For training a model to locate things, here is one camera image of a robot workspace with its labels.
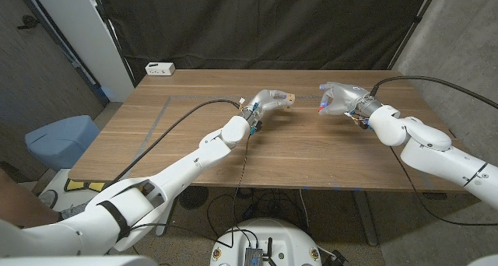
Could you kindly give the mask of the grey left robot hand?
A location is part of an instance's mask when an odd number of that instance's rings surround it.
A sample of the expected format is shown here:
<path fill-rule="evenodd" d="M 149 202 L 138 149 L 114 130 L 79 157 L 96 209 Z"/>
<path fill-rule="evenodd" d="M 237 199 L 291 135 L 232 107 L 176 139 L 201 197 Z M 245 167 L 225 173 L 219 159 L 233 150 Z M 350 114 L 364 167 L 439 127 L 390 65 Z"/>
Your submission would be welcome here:
<path fill-rule="evenodd" d="M 263 89 L 242 110 L 242 116 L 247 121 L 255 121 L 263 118 L 266 112 L 278 108 L 289 108 L 296 97 L 292 93 L 281 90 Z"/>

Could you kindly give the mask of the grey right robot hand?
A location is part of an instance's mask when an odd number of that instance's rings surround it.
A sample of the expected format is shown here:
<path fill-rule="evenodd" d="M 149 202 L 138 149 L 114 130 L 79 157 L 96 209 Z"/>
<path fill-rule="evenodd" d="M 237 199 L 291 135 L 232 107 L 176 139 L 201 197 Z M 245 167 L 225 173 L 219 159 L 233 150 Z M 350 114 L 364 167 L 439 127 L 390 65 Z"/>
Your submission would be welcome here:
<path fill-rule="evenodd" d="M 319 86 L 324 91 L 318 113 L 320 115 L 358 114 L 370 117 L 382 103 L 363 87 L 327 82 Z"/>

